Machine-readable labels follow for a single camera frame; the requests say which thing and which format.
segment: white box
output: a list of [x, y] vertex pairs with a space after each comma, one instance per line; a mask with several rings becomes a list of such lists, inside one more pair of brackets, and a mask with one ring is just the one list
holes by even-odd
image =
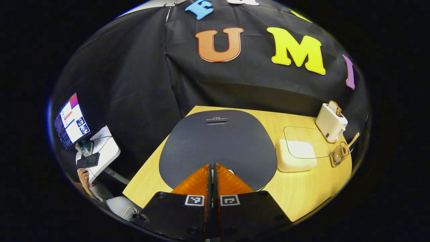
[[334, 143], [338, 141], [344, 133], [348, 120], [342, 114], [341, 117], [337, 116], [327, 106], [327, 103], [323, 103], [318, 117], [315, 120], [315, 124], [322, 132], [327, 142]]

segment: keyboard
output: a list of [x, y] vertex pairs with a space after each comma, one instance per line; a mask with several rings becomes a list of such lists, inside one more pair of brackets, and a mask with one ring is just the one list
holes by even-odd
[[85, 158], [79, 159], [78, 162], [76, 163], [76, 169], [97, 166], [99, 157], [100, 157], [100, 153], [97, 152]]

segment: monitor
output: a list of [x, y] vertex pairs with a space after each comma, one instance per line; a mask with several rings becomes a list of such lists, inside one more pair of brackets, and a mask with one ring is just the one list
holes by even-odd
[[54, 125], [60, 141], [66, 149], [90, 134], [76, 93], [61, 108]]

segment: white pants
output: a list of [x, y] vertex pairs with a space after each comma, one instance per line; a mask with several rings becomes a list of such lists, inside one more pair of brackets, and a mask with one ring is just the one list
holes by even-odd
[[141, 209], [126, 197], [114, 197], [112, 193], [109, 192], [109, 190], [101, 183], [96, 183], [89, 189], [102, 204], [107, 206], [113, 213], [127, 221], [130, 221], [133, 214], [138, 213]]

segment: toast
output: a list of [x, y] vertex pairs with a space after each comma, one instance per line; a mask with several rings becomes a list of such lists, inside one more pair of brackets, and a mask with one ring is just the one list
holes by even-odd
[[337, 116], [342, 117], [342, 116], [341, 116], [342, 109], [339, 107], [339, 105], [338, 105], [335, 101], [331, 100], [327, 106], [328, 106], [328, 107], [329, 107], [329, 109], [331, 109], [331, 110], [333, 111], [333, 113], [335, 113]]

